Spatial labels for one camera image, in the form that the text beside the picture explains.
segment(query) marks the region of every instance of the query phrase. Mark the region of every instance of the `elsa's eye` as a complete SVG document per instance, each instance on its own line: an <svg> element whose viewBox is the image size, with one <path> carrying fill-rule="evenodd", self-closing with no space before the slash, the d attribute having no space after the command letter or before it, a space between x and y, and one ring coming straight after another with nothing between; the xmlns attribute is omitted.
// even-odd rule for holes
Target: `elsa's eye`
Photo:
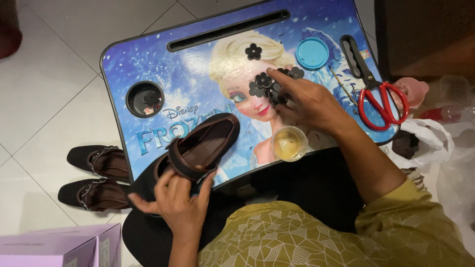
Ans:
<svg viewBox="0 0 475 267"><path fill-rule="evenodd" d="M232 95L231 99L234 100L234 103L239 103L246 100L246 96L243 93L237 93L236 95Z"/></svg>

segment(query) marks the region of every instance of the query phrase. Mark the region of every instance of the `hand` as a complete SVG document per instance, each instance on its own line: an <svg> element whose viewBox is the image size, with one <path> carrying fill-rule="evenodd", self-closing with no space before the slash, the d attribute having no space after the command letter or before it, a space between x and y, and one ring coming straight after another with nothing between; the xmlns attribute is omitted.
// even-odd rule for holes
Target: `hand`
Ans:
<svg viewBox="0 0 475 267"><path fill-rule="evenodd" d="M198 196L190 198L191 182L168 170L162 175L155 188L155 202L147 202L138 194L129 194L132 203L144 213L155 213L163 217L173 233L174 241L197 241L208 208L209 194L215 173L209 174Z"/></svg>
<svg viewBox="0 0 475 267"><path fill-rule="evenodd" d="M343 110L324 86L306 79L293 80L271 68L267 69L267 74L282 87L279 96L289 94L295 103L293 108L278 104L276 109L283 115L313 130L320 130L330 135L358 127L355 120Z"/></svg>

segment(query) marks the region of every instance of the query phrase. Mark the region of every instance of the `disney logo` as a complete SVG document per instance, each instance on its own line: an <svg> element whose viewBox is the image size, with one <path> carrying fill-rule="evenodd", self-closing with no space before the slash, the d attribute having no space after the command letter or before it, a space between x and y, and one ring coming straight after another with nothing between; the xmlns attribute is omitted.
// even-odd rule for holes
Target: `disney logo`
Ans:
<svg viewBox="0 0 475 267"><path fill-rule="evenodd" d="M186 113L193 113L196 115L196 111L198 110L198 106L190 106L187 108L181 108L180 106L176 107L175 109L164 109L162 112L165 113L165 116L169 119L176 118L179 115L183 115Z"/></svg>

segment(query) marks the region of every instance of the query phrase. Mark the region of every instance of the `wooden stick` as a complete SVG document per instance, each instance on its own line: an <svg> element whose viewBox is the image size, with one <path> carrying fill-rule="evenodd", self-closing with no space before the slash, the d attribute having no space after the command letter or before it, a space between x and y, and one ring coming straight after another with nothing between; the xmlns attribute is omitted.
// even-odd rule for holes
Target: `wooden stick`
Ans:
<svg viewBox="0 0 475 267"><path fill-rule="evenodd" d="M353 104L355 104L355 106L358 106L358 104L356 103L356 101L353 99L353 97L350 95L350 93L348 93L348 91L346 91L346 88L343 86L342 82L340 82L340 79L337 77L337 75L335 74L335 72L333 71L332 67L329 67L330 70L332 71L333 73L333 76L335 76L336 80L338 81L338 83L340 84L340 86L343 88L343 90L345 91L346 95L350 98L350 100L353 102Z"/></svg>

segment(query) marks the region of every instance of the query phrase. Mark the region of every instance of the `scissors handle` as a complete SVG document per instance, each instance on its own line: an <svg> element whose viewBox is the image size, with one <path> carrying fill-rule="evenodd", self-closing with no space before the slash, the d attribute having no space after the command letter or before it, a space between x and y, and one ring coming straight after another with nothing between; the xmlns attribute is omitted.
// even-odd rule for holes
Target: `scissors handle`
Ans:
<svg viewBox="0 0 475 267"><path fill-rule="evenodd" d="M373 94L368 89L364 88L360 91L360 97L358 99L358 112L360 113L361 120L370 129L377 130L377 131L385 131L391 127L391 124L401 124L407 119L409 115L409 103L404 93L402 93L394 85L391 85L389 83L382 83L380 86L378 86L378 88L380 90L381 100L383 102L384 108L381 107L378 101L376 101ZM403 106L403 114L399 120L396 120L394 118L394 115L392 114L387 89L396 93L398 97L401 99L402 106ZM378 111L378 113L383 118L383 121L385 123L384 126L376 126L373 123L371 123L369 119L366 117L366 114L364 113L364 106L363 106L365 97L368 98L368 102Z"/></svg>

